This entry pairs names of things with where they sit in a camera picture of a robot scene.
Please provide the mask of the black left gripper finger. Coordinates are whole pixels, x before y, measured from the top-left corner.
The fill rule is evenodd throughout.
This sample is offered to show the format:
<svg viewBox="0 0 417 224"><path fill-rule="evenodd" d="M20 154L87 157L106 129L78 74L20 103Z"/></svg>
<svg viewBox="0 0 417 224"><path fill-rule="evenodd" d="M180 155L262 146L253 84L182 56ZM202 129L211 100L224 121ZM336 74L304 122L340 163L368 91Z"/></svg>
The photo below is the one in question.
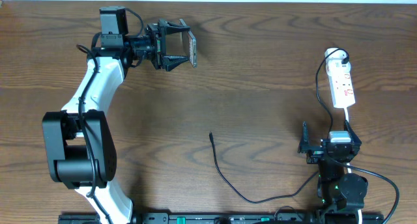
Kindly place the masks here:
<svg viewBox="0 0 417 224"><path fill-rule="evenodd" d="M187 25L176 24L164 19L158 20L158 26L161 34L163 35L172 35L175 33L182 33L190 30L190 27Z"/></svg>
<svg viewBox="0 0 417 224"><path fill-rule="evenodd" d="M187 63L190 60L187 56L173 56L173 55L166 55L162 57L161 66L162 68L170 72L182 63Z"/></svg>

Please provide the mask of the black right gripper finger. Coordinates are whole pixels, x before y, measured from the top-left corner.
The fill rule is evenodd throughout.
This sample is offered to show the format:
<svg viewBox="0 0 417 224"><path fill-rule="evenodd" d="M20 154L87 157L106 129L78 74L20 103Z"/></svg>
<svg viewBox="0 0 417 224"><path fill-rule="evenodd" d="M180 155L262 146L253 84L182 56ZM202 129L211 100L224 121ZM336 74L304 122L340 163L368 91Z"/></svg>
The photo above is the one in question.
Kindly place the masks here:
<svg viewBox="0 0 417 224"><path fill-rule="evenodd" d="M344 122L344 130L349 133L349 136L351 138L351 148L353 152L359 152L360 146L362 145L361 140L359 137L355 134L353 129L351 128L351 125L348 120L345 120Z"/></svg>
<svg viewBox="0 0 417 224"><path fill-rule="evenodd" d="M316 152L316 151L322 151L323 148L319 145L311 145L309 142L309 135L308 135L308 127L307 123L302 123L302 136L300 139L300 142L298 144L298 153L304 153L307 154L308 152Z"/></svg>

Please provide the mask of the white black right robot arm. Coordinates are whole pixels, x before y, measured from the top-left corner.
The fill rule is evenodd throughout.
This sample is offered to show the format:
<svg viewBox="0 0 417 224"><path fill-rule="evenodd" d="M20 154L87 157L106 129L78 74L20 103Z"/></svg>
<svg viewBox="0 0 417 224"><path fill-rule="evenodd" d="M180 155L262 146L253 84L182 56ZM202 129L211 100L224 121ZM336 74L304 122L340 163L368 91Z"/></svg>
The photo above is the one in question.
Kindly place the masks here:
<svg viewBox="0 0 417 224"><path fill-rule="evenodd" d="M306 163L319 167L317 196L323 202L316 211L319 222L364 222L362 209L368 181L347 168L361 145L348 121L344 122L344 130L330 132L319 145L310 143L307 123L303 123L298 153L306 155Z"/></svg>

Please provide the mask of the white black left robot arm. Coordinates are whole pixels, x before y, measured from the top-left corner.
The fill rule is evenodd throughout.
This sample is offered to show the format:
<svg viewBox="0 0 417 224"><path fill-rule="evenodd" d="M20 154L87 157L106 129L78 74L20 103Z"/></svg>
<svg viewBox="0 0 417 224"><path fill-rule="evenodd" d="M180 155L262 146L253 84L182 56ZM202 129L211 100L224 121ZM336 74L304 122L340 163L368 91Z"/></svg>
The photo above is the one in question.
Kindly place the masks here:
<svg viewBox="0 0 417 224"><path fill-rule="evenodd" d="M196 41L184 20L164 19L128 31L131 10L100 9L101 30L90 46L79 45L87 71L59 111L47 112L42 130L51 179L85 197L93 214L62 214L59 223L141 223L134 203L115 177L117 152L106 119L110 103L130 68L148 60L172 71L196 58Z"/></svg>

